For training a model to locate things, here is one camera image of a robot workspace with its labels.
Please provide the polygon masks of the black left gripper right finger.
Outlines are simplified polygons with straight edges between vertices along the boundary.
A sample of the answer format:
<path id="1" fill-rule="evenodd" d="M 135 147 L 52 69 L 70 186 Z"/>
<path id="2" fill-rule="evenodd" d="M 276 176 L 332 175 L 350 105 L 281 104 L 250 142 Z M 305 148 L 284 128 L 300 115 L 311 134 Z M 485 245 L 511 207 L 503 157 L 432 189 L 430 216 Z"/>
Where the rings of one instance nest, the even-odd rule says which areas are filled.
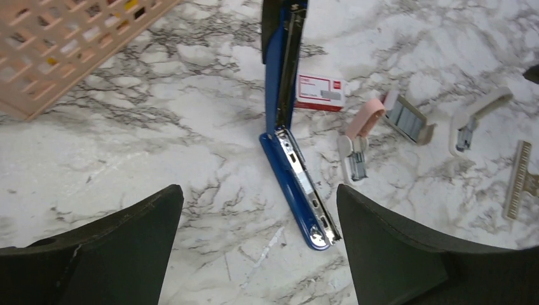
<path id="1" fill-rule="evenodd" d="M 457 238 L 382 207 L 352 187 L 336 204 L 360 304 L 537 304 L 538 248 Z"/>

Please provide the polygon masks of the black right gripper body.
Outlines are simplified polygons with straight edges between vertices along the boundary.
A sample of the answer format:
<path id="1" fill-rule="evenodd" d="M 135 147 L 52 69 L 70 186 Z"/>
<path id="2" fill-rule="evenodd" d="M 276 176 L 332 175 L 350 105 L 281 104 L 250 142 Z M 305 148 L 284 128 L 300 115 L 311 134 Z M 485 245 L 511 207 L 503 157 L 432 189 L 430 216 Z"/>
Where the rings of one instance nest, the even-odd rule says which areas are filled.
<path id="1" fill-rule="evenodd" d="M 537 64 L 530 67 L 522 74 L 522 76 L 526 80 L 538 85 L 539 84 L 539 65 Z"/>

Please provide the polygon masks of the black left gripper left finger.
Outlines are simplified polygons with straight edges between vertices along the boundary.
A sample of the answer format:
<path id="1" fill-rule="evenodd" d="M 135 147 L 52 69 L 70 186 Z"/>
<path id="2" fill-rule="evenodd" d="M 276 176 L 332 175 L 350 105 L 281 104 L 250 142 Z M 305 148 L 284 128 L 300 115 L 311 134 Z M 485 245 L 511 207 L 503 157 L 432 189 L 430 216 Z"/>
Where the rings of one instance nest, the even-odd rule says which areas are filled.
<path id="1" fill-rule="evenodd" d="M 157 304 L 184 197 L 172 184 L 99 220 L 1 249 L 2 304 Z"/>

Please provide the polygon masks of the white small stapler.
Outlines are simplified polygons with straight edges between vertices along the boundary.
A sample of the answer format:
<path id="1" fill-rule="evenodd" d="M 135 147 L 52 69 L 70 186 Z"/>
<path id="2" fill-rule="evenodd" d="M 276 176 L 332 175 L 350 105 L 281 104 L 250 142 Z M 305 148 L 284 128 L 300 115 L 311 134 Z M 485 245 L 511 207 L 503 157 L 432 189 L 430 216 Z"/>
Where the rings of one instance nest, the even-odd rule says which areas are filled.
<path id="1" fill-rule="evenodd" d="M 449 152 L 455 157 L 463 156 L 470 150 L 474 131 L 479 121 L 490 112 L 506 104 L 513 98 L 509 87 L 496 88 L 490 93 L 479 97 L 470 105 L 457 109 L 449 125 Z"/>

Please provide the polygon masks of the pink small stapler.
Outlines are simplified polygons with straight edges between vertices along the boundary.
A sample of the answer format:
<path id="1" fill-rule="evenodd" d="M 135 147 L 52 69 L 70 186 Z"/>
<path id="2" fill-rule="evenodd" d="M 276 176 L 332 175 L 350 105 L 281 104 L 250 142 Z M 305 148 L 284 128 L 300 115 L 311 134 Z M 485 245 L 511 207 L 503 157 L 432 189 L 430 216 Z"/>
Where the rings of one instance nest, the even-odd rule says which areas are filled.
<path id="1" fill-rule="evenodd" d="M 361 180 L 367 178 L 367 137 L 385 112 L 379 99 L 370 99 L 359 109 L 345 133 L 337 140 L 343 177 L 351 186 L 357 186 Z"/>

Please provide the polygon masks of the blue black stapler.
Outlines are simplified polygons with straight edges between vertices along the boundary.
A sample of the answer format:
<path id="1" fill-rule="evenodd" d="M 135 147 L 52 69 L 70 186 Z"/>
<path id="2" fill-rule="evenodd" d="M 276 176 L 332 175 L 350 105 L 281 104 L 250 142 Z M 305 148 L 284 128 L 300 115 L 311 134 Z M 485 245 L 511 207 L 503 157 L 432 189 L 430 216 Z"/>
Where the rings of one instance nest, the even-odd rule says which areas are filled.
<path id="1" fill-rule="evenodd" d="M 266 130 L 259 141 L 306 244 L 323 251 L 341 240 L 291 132 L 307 1 L 264 0 L 261 50 Z"/>

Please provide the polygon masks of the red white staple box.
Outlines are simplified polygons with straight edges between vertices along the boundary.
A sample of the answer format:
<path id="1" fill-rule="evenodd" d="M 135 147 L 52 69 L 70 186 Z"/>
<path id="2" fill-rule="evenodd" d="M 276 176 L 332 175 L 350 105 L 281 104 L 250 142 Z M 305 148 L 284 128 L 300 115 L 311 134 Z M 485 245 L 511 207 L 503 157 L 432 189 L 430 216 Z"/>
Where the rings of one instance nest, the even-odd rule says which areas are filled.
<path id="1" fill-rule="evenodd" d="M 346 81 L 339 78 L 299 73 L 295 107 L 318 111 L 340 111 L 346 102 Z"/>

